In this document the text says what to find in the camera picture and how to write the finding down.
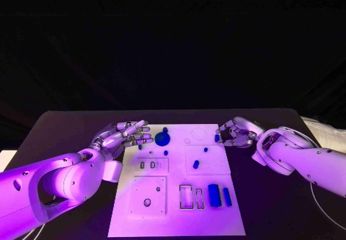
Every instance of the blue object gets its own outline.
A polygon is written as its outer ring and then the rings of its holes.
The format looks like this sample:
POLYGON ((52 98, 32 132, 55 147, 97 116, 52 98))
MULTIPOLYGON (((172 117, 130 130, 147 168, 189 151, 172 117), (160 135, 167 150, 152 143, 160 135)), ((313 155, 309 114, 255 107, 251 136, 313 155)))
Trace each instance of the blue object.
POLYGON ((208 191, 209 191, 211 206, 218 208, 222 206, 222 198, 221 198, 218 184, 208 185, 208 191))
POLYGON ((167 134, 169 130, 167 128, 165 127, 162 132, 159 132, 154 136, 154 143, 159 145, 159 146, 166 146, 169 143, 170 143, 170 135, 167 134))
POLYGON ((198 169, 199 168, 199 164, 201 164, 201 161, 196 160, 195 163, 193 163, 193 168, 198 169))
POLYGON ((225 204, 231 207, 232 202, 231 202, 231 197, 229 197, 229 189, 227 187, 224 188, 224 194, 225 194, 225 204))

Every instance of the robotic hand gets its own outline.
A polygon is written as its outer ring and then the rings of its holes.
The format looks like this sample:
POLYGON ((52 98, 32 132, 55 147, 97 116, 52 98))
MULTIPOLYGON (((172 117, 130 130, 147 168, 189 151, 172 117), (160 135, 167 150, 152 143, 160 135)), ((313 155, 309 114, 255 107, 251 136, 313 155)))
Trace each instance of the robotic hand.
POLYGON ((110 124, 91 146, 0 173, 0 239, 15 239, 75 208, 97 192, 101 180, 117 183, 123 163, 114 158, 127 147, 153 142, 149 123, 110 124), (43 204, 38 186, 54 200, 43 204))
POLYGON ((242 117, 235 117, 218 129, 229 131, 234 139, 218 144, 247 148, 257 141, 252 159, 283 175, 294 170, 314 183, 346 198, 346 154, 320 148, 314 141, 289 127, 265 131, 242 117))

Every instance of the black tabletop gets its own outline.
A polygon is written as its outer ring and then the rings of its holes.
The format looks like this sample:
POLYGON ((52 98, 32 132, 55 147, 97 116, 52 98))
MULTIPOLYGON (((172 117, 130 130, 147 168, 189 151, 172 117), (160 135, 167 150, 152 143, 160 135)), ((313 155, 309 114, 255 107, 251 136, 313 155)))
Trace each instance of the black tabletop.
MULTIPOLYGON (((41 116, 6 169, 78 152, 88 147, 97 131, 110 123, 144 119, 150 124, 221 125, 237 116, 257 121, 265 129, 290 127, 314 139, 293 109, 48 111, 41 116)), ((247 236, 167 238, 345 240, 346 231, 332 223, 316 205, 310 183, 297 171, 284 176, 261 166, 251 159, 254 150, 255 146, 225 148, 247 236)), ((117 183, 103 181, 95 195, 45 225, 38 239, 107 239, 117 186, 117 183)), ((313 189, 327 214, 346 226, 345 198, 319 186, 313 189)))

